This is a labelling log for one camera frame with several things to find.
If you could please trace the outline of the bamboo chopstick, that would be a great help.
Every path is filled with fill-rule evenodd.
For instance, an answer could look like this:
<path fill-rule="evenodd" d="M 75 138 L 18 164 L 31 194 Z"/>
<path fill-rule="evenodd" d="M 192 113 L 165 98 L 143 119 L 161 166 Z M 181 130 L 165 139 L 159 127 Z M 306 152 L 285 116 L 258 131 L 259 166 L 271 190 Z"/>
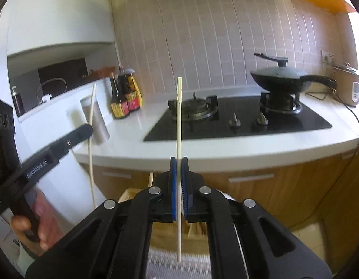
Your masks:
<path fill-rule="evenodd" d="M 91 104 L 90 104 L 90 110 L 89 110 L 89 125 L 92 127 L 93 123 L 93 114 L 94 114 L 94 102 L 95 102 L 95 95 L 96 95 L 96 88 L 97 84 L 94 83 L 92 87 L 92 94 L 91 94 Z M 90 185 L 91 185 L 91 195 L 92 195 L 92 203 L 94 209 L 97 208 L 96 203 L 96 196 L 95 196 L 95 182 L 94 182 L 94 170 L 93 170 L 93 163 L 92 163 L 92 136 L 88 140 L 88 165 L 89 165 L 89 176 L 90 176 Z"/>
<path fill-rule="evenodd" d="M 177 78 L 176 95 L 176 246 L 177 263 L 181 262 L 182 251 L 182 186 L 181 186 L 181 161 L 182 161 L 182 102 L 183 79 Z"/>

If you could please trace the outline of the striped woven table mat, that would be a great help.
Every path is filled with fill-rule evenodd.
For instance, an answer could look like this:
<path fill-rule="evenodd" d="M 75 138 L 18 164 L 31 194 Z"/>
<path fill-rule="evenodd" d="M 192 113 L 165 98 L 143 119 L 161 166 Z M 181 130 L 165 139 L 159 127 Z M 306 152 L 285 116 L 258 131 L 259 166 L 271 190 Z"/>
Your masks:
<path fill-rule="evenodd" d="M 150 248 L 146 278 L 211 278 L 210 257 L 182 254 L 178 263 L 175 253 Z"/>

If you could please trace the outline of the yellow plastic utensil basket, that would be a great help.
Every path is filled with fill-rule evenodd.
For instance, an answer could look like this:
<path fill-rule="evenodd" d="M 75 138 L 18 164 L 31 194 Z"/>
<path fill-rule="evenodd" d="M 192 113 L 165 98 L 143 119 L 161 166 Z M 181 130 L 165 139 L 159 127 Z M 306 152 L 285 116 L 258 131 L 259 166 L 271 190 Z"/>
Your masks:
<path fill-rule="evenodd" d="M 164 251 L 176 252 L 176 224 L 154 222 L 150 245 Z M 182 221 L 182 254 L 209 255 L 207 225 L 205 222 Z"/>

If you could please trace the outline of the steel cylinder canister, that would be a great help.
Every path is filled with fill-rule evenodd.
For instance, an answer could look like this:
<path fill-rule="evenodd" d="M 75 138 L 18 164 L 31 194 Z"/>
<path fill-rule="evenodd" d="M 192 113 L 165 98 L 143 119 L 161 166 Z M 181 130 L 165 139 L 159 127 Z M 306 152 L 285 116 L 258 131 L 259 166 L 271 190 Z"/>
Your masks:
<path fill-rule="evenodd" d="M 92 103 L 91 95 L 82 98 L 80 101 L 86 120 L 90 125 L 92 125 L 94 129 L 92 135 L 94 142 L 96 144 L 102 144 L 110 138 L 110 134 L 108 132 L 106 123 L 102 116 L 97 98 L 94 97 L 93 105 L 91 105 L 91 103 Z"/>

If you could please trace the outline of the dark soy sauce bottle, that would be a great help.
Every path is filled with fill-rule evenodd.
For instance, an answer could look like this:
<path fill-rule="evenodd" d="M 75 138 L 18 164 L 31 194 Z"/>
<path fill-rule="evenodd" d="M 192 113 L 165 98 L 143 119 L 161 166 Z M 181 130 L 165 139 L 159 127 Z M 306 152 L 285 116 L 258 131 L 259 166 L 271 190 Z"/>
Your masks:
<path fill-rule="evenodd" d="M 126 118 L 129 114 L 128 103 L 124 94 L 121 94 L 118 91 L 115 74 L 113 72 L 109 73 L 109 80 L 111 83 L 112 97 L 111 97 L 111 110 L 115 119 Z"/>

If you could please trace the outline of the black gas stove top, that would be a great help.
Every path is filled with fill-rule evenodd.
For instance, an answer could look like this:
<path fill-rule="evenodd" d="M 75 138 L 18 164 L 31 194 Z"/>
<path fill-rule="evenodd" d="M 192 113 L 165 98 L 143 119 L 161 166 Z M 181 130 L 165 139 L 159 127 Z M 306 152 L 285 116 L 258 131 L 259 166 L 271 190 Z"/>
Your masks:
<path fill-rule="evenodd" d="M 275 113 L 260 97 L 208 96 L 183 101 L 182 139 L 221 139 L 330 129 L 332 125 L 304 104 L 298 114 Z"/>

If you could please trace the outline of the black wok with lid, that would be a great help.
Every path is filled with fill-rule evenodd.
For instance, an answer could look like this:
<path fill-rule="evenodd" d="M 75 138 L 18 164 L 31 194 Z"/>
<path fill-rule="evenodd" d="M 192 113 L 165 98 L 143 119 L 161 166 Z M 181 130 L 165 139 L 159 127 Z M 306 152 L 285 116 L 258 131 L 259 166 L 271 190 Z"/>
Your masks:
<path fill-rule="evenodd" d="M 264 90 L 271 93 L 303 93 L 312 83 L 322 84 L 329 89 L 337 88 L 337 82 L 330 77 L 308 74 L 295 67 L 288 67 L 289 59 L 287 57 L 272 57 L 257 52 L 254 55 L 277 63 L 275 67 L 264 67 L 256 71 L 250 71 L 254 81 Z"/>

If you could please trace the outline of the beige rice cooker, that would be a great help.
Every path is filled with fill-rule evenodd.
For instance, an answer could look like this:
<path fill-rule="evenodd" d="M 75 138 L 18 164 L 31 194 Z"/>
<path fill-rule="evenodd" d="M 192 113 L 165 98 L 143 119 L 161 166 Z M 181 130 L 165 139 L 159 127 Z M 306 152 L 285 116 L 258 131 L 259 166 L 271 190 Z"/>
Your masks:
<path fill-rule="evenodd" d="M 336 80 L 336 93 L 348 106 L 356 107 L 359 103 L 359 73 L 347 62 L 345 65 L 333 64 L 331 77 Z"/>

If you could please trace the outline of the wall power socket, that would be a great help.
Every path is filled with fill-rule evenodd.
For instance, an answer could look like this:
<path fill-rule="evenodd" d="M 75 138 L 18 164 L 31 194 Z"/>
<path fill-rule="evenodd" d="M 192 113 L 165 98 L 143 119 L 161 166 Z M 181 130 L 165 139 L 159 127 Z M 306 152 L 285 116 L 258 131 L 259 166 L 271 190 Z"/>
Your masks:
<path fill-rule="evenodd" d="M 334 54 L 322 50 L 321 57 L 322 57 L 323 64 L 330 65 L 330 66 L 332 66 L 334 64 Z"/>

